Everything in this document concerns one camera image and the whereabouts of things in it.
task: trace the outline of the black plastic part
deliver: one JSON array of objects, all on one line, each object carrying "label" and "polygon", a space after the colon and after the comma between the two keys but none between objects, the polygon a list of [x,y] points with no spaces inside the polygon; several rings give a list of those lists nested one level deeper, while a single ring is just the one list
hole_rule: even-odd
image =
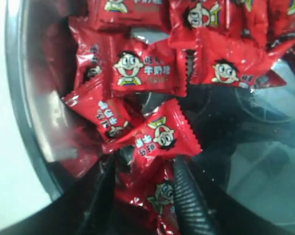
[{"label": "black plastic part", "polygon": [[105,234],[115,191],[115,158],[98,161],[63,196],[0,235]]},{"label": "black plastic part", "polygon": [[174,205],[182,235],[219,235],[199,185],[182,157],[174,163]]},{"label": "black plastic part", "polygon": [[193,161],[190,161],[188,166],[194,181],[201,188],[208,208],[215,211],[214,217],[222,234],[292,235],[292,233],[273,225],[243,207],[213,183],[206,172]]}]

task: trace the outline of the candy pile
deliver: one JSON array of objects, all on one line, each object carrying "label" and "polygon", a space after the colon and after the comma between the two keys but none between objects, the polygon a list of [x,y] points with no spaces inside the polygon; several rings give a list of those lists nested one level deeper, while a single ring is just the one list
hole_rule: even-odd
[{"label": "candy pile", "polygon": [[[271,69],[284,57],[295,71],[295,0],[88,0],[88,7],[88,17],[69,17],[77,70],[63,101],[96,125],[104,153],[133,146],[116,197],[147,211],[144,224],[158,234],[179,234],[172,160],[201,148],[175,98],[142,114],[136,95],[185,97],[189,84],[285,85]],[[149,44],[131,37],[134,27],[169,38]]]}]

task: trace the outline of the black ribbed object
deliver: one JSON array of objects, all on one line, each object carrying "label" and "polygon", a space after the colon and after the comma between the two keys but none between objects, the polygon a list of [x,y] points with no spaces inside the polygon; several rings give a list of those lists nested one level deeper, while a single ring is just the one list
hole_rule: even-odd
[{"label": "black ribbed object", "polygon": [[181,157],[174,163],[174,206],[181,234],[220,234],[199,186]]}]

